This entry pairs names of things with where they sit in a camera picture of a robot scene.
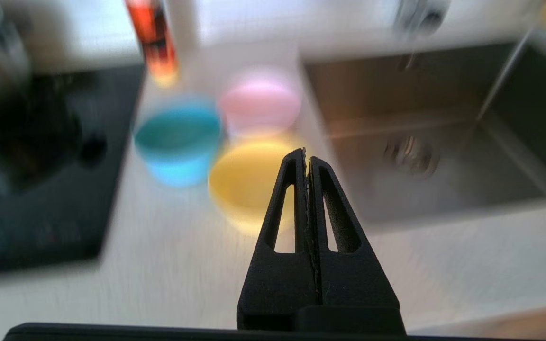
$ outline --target backsplash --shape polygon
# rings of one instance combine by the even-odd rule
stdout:
[[[123,0],[2,1],[4,6],[26,7],[32,22],[26,43],[38,71],[140,60]],[[346,49],[346,36],[337,36],[347,34],[355,37],[353,45],[376,49],[379,35],[388,34],[399,6],[399,0],[259,0],[258,6],[253,0],[166,2],[174,35],[182,46],[262,40],[297,40],[301,44],[323,39],[325,44],[317,45],[317,53],[326,48]],[[520,21],[535,2],[538,0],[452,0],[442,26],[446,29],[440,30],[438,37],[460,40],[464,32],[481,29],[485,31],[477,34],[484,39],[494,32],[520,32]],[[397,43],[394,38],[385,39],[387,45]]]

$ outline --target stainless steel sink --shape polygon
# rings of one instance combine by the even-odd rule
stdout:
[[[493,113],[476,120],[511,46],[306,65],[345,190],[363,219],[546,196],[537,158]]]

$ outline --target black cooktop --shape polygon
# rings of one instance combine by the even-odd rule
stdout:
[[[0,270],[98,255],[143,66],[34,80],[0,108]]]

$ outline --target bottle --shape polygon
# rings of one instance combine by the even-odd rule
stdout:
[[[126,0],[147,69],[161,87],[178,80],[178,62],[160,0]]]

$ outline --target countertop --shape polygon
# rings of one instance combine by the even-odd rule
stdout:
[[[201,49],[185,58],[175,89],[146,78],[137,119],[174,91],[216,95],[231,75],[260,64],[286,69],[305,86],[296,133],[342,183],[294,45]],[[24,322],[236,326],[255,238],[226,222],[206,184],[179,190],[157,183],[132,143],[120,181],[98,262],[0,274],[0,339]],[[546,201],[363,228],[408,332],[546,307]]]

